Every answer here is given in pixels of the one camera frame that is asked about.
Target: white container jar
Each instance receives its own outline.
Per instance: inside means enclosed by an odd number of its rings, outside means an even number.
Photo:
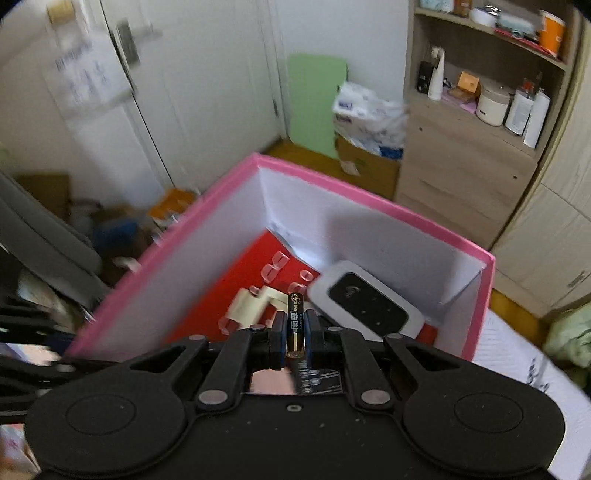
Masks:
[[[505,120],[510,101],[511,95],[502,86],[483,84],[476,116],[484,123],[499,127]]]

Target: small box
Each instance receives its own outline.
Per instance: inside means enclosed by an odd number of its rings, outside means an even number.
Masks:
[[[349,183],[388,200],[394,198],[400,170],[398,160],[380,157],[358,148],[341,135],[337,137],[336,150]]]
[[[460,15],[460,17],[467,17],[472,10],[472,0],[455,0],[453,13]]]
[[[462,72],[460,79],[457,81],[457,87],[464,92],[477,96],[480,92],[480,79],[468,72]]]

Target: drawer handle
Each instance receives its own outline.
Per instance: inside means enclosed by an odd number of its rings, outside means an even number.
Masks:
[[[587,278],[587,272],[584,270],[579,274],[577,278],[575,278],[571,283],[568,284],[568,288],[575,288],[579,283],[581,283],[585,278]]]

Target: wooden cabinet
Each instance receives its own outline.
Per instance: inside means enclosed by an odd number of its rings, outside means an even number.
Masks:
[[[591,218],[591,62],[587,64],[584,75],[589,80],[579,91],[568,128],[564,131],[542,183],[587,218]]]
[[[410,124],[395,200],[488,249],[534,173],[543,172],[543,162],[540,168],[538,162],[562,122],[558,118],[571,85],[581,17],[568,0],[498,0],[503,12],[533,23],[539,21],[540,9],[565,20],[566,34],[555,59],[494,28],[422,8],[420,0],[410,0],[410,6],[405,77]],[[551,103],[535,148],[504,127],[492,127],[445,100],[433,102],[418,93],[418,68],[422,61],[433,61],[433,47],[445,51],[444,76],[452,84],[466,71],[483,84],[515,90],[524,78],[540,78],[541,73],[540,87]]]
[[[397,202],[489,248],[527,187],[535,160],[504,141],[502,128],[426,95],[410,99]]]
[[[591,274],[591,222],[540,185],[493,253],[501,273],[553,306]]]

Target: cardboard box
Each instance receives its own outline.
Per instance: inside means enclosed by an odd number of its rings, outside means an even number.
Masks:
[[[349,183],[388,200],[394,199],[400,161],[374,155],[352,145],[340,135],[336,140],[336,150]]]

